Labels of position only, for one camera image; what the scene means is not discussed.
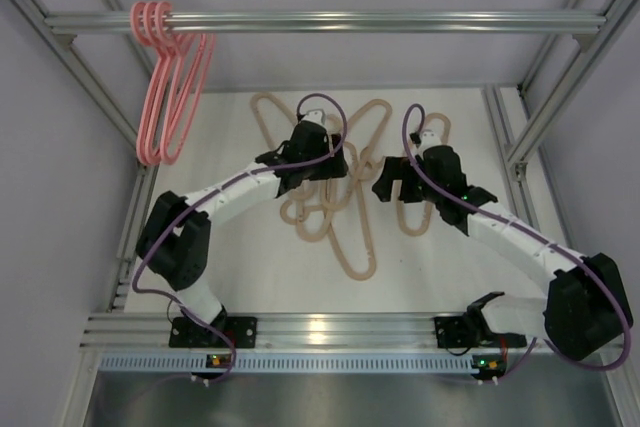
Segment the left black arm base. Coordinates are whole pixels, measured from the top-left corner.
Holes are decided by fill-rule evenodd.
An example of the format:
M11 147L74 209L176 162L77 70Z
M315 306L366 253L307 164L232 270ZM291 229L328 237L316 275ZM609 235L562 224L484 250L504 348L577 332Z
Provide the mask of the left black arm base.
M258 319L251 316L229 315L225 308L212 323L236 348L253 349L256 344ZM168 345L170 348L223 348L227 344L209 328L201 326L186 315L174 317Z

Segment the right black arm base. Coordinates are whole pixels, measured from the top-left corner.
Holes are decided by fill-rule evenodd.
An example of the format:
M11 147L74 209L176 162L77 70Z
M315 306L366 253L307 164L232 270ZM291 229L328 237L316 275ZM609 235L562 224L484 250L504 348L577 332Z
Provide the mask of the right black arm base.
M466 350L499 347L499 335L489 329L482 310L490 301L503 295L503 292L490 292L469 304L462 314L436 316L434 327L438 347Z

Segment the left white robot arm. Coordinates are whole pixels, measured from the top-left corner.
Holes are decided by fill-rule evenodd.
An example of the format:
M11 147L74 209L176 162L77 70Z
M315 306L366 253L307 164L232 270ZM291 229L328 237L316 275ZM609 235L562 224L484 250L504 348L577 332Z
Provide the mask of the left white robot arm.
M343 135L330 134L324 125L305 118L288 140L231 178L190 194L162 193L136 245L140 265L133 290L164 296L193 323L222 331L226 309L204 276L213 230L305 181L345 177L343 144Z

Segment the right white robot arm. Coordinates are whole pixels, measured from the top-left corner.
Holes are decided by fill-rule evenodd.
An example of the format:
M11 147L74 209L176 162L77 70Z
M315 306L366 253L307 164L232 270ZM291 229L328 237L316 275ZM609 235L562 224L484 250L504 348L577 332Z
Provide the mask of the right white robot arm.
M386 158L372 191L388 202L395 182L401 184L398 200L432 203L446 224L498 253L540 289L539 298L491 292L470 304L467 312L482 331L542 339L573 362L616 338L629 354L633 316L613 259L587 257L518 219L495 195L468 183L449 146Z

